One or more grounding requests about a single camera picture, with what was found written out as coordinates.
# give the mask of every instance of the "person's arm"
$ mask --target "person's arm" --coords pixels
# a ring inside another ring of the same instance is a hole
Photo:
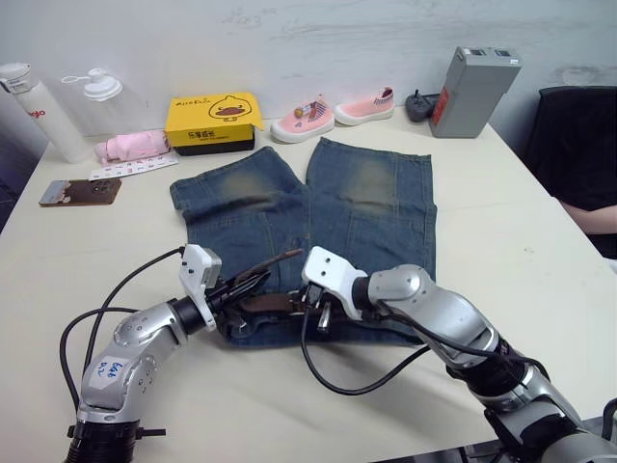
[[[617,233],[617,204],[596,210],[584,210],[561,202],[570,217],[586,234]]]

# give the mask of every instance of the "robotic arm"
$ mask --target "robotic arm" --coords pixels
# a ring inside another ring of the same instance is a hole
[[[253,291],[270,275],[267,266],[259,266],[221,282],[220,270],[221,260],[214,252],[187,245],[179,275],[187,297],[135,312],[118,325],[82,378],[77,422],[68,431],[72,441],[66,463],[128,463],[136,440],[165,434],[164,429],[139,427],[156,371],[188,342],[189,335],[201,328],[216,329],[214,314],[223,306]]]
[[[347,260],[314,247],[303,280],[307,293],[318,286],[338,298],[351,319],[385,313],[409,321],[450,376],[465,381],[486,407],[486,419],[517,460],[617,458],[617,447],[583,428],[574,407],[538,367],[520,356],[470,301],[435,285],[421,267],[400,265],[368,277]],[[324,310],[322,328],[327,318]]]

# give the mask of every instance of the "bottle cap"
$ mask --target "bottle cap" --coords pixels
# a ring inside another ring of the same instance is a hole
[[[101,68],[90,69],[88,75],[83,77],[68,75],[63,77],[62,83],[72,84],[80,80],[90,81],[84,86],[84,95],[93,101],[105,101],[122,91],[122,83]]]
[[[23,94],[38,83],[39,79],[30,72],[30,65],[7,63],[0,66],[0,84],[10,94]]]

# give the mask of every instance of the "jeans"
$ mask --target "jeans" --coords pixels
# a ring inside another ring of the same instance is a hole
[[[188,242],[221,257],[224,279],[283,251],[305,250],[304,256],[275,264],[261,292],[302,287],[306,254],[315,245],[369,275],[414,263],[435,278],[437,208],[430,156],[355,148],[322,138],[308,164],[306,185],[266,147],[220,169],[178,180],[170,190],[186,222]],[[288,320],[260,314],[246,321],[249,326],[242,333],[231,327],[221,331],[239,345],[299,340],[299,327],[289,329]],[[329,340],[408,342],[413,331],[398,328],[402,338],[391,330],[357,325],[341,327]]]

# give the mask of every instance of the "smartphone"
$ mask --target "smartphone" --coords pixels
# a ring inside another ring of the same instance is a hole
[[[59,205],[98,205],[114,202],[120,185],[119,178],[100,180],[53,180],[42,195],[43,207]]]

